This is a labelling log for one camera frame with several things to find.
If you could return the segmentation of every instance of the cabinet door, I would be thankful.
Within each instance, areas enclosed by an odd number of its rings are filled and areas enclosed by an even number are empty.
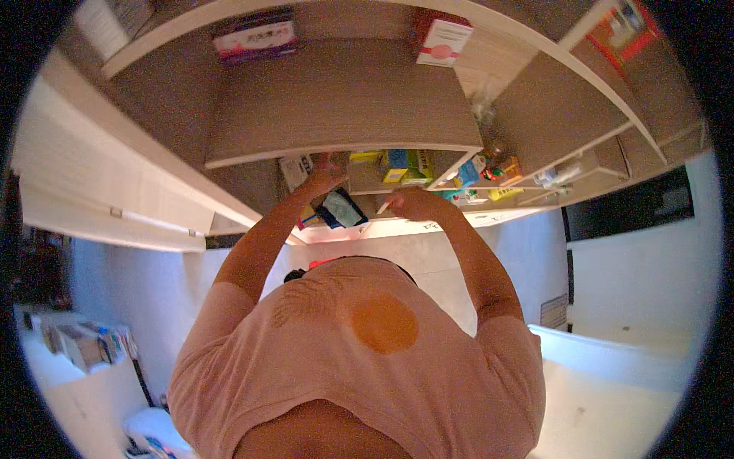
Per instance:
[[[361,239],[372,239],[375,237],[402,236],[404,234],[422,234],[443,231],[434,222],[410,222],[399,218],[395,220],[378,220],[372,222],[369,228],[362,233]]]
[[[372,225],[372,222],[367,222],[359,226],[352,226],[351,228],[334,229],[329,228],[327,225],[315,225],[303,228],[303,231],[294,232],[294,235],[306,244],[354,241],[359,239]]]
[[[508,222],[515,218],[525,217],[526,215],[541,212],[544,208],[533,207],[527,209],[507,209],[500,211],[490,212],[477,212],[477,213],[466,213],[464,217],[469,220],[469,223],[474,228],[481,228],[484,226],[497,225],[499,223]]]

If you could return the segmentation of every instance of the blue box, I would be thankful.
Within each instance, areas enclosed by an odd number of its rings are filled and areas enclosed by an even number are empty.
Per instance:
[[[456,188],[464,189],[479,181],[479,174],[471,159],[459,167],[457,176],[452,179]]]

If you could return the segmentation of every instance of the person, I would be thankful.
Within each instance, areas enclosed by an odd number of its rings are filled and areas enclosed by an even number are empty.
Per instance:
[[[345,178],[321,155],[233,247],[178,354],[174,425],[203,458],[524,458],[545,410],[539,338],[447,200],[416,188],[388,197],[395,215],[445,231],[476,338],[384,259],[328,261],[257,302],[301,207]]]

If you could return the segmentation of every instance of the tiled floor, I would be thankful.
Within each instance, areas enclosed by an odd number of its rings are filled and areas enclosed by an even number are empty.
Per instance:
[[[526,320],[537,323],[540,304],[567,289],[560,211],[482,228],[479,233],[509,273]],[[146,381],[157,398],[167,389],[176,354],[227,253],[161,253],[78,239],[72,269],[74,306],[92,319],[130,326]],[[294,268],[347,255],[377,256],[399,264],[466,333],[476,333],[476,314],[444,233],[286,246],[270,272],[265,294]]]

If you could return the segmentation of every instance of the person's right arm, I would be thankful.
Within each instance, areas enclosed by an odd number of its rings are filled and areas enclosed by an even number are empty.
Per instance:
[[[499,316],[525,322],[507,271],[458,207],[419,188],[401,189],[388,197],[388,202],[395,215],[414,221],[432,220],[446,232],[476,309],[478,328]]]
[[[518,456],[524,457],[538,443],[545,412],[545,380],[540,339],[525,326],[507,271],[459,208],[447,200],[414,188],[399,190],[388,199],[395,215],[433,220],[446,232],[476,309],[476,340],[487,367],[515,401],[511,406],[519,408],[512,430],[516,446],[522,450]]]

